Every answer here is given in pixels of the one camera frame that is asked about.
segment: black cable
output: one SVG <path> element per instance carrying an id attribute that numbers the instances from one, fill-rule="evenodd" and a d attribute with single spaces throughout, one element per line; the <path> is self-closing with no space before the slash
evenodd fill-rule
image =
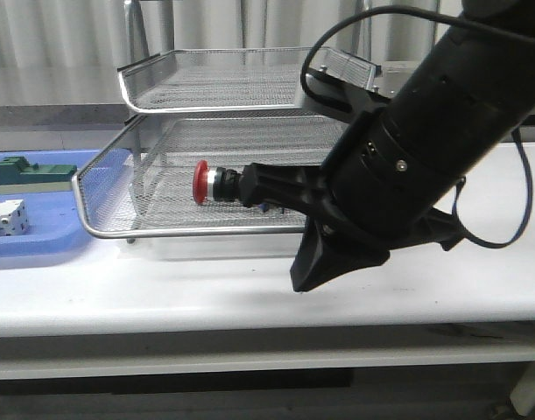
<path id="1" fill-rule="evenodd" d="M 407 15 L 413 16 L 416 18 L 423 18 L 430 20 L 439 24 L 452 25 L 463 29 L 469 29 L 476 32 L 486 33 L 494 37 L 502 38 L 504 40 L 524 42 L 528 45 L 535 46 L 535 38 L 527 37 L 525 35 L 520 35 L 518 33 L 505 31 L 494 26 L 489 26 L 487 24 L 480 24 L 479 22 L 474 22 L 471 20 L 460 19 L 459 17 L 452 17 L 447 15 L 441 15 L 435 11 L 422 10 L 416 7 L 409 6 L 383 6 L 376 7 L 374 9 L 361 11 L 351 17 L 348 17 L 338 24 L 329 28 L 321 37 L 316 41 L 308 52 L 304 63 L 302 64 L 302 69 L 300 70 L 300 85 L 304 90 L 304 93 L 310 96 L 315 101 L 321 103 L 322 105 L 327 105 L 332 108 L 343 109 L 343 107 L 348 107 L 348 104 L 342 101 L 338 101 L 334 98 L 330 98 L 323 94 L 316 94 L 307 84 L 306 74 L 314 55 L 323 47 L 323 45 L 333 37 L 337 32 L 346 28 L 349 25 L 355 24 L 364 20 L 366 18 L 371 18 L 377 15 L 384 14 L 396 14 L 396 15 Z"/>
<path id="2" fill-rule="evenodd" d="M 464 234 L 465 238 L 481 247 L 490 248 L 490 249 L 500 249 L 500 248 L 508 247 L 512 243 L 516 242 L 520 238 L 520 236 L 522 236 L 522 234 L 526 230 L 526 227 L 528 226 L 528 222 L 530 221 L 531 207 L 532 207 L 532 202 L 533 202 L 533 179 L 531 176 L 530 161 L 528 160 L 528 157 L 526 156 L 524 145 L 522 144 L 522 137 L 520 136 L 520 129 L 514 129 L 512 131 L 512 141 L 514 142 L 514 144 L 516 145 L 518 149 L 518 154 L 520 155 L 520 158 L 522 159 L 522 166 L 524 167 L 524 177 L 525 177 L 525 182 L 526 182 L 526 206 L 524 209 L 524 216 L 522 217 L 522 221 L 520 222 L 520 226 L 518 227 L 514 236 L 512 236 L 512 238 L 510 238 L 509 241 L 507 242 L 485 241 L 484 239 L 481 239 L 468 231 L 468 229 L 463 225 L 463 223 L 461 223 L 460 217 L 458 215 L 458 199 L 460 198 L 461 190 L 466 185 L 465 177 L 456 185 L 456 194 L 454 197 L 454 203 L 452 205 L 452 215 L 455 221 L 457 222 L 459 229 Z"/>

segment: white curtain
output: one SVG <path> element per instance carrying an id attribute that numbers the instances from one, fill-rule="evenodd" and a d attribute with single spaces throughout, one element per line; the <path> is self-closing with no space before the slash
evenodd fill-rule
<path id="1" fill-rule="evenodd" d="M 176 48 L 309 46 L 363 5 L 408 4 L 450 14 L 461 0 L 173 0 L 141 2 L 151 53 Z M 375 62 L 420 60 L 434 24 L 375 17 L 329 44 Z M 0 0 L 0 67 L 119 67 L 129 62 L 123 0 Z"/>

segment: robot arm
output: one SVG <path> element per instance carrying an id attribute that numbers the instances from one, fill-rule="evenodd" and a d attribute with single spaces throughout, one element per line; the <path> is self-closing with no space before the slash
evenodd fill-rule
<path id="1" fill-rule="evenodd" d="M 463 6 L 468 21 L 535 38 L 534 0 Z M 449 250 L 464 239 L 457 219 L 433 205 L 535 108 L 535 45 L 453 27 L 393 100 L 372 105 L 321 166 L 250 164 L 209 176 L 215 200 L 306 214 L 296 291 L 381 265 L 391 249 Z"/>

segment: wire mesh desk organizer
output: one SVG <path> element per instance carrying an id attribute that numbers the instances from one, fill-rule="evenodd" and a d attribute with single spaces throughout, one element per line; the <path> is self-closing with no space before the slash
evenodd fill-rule
<path id="1" fill-rule="evenodd" d="M 295 104 L 307 48 L 171 51 L 119 71 L 136 115 L 74 178 L 81 220 L 108 238 L 300 233 L 304 216 L 192 198 L 195 164 L 318 165 L 345 125 Z M 324 48 L 329 74 L 358 86 L 374 66 Z"/>

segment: blue tray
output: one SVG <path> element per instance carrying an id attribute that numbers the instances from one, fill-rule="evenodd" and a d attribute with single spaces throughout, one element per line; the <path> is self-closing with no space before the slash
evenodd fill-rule
<path id="1" fill-rule="evenodd" d="M 31 163 L 77 165 L 89 161 L 98 150 L 13 151 Z M 0 201 L 25 200 L 30 227 L 16 236 L 0 236 L 0 257 L 57 255 L 83 247 L 90 235 L 82 228 L 72 191 L 0 194 Z"/>

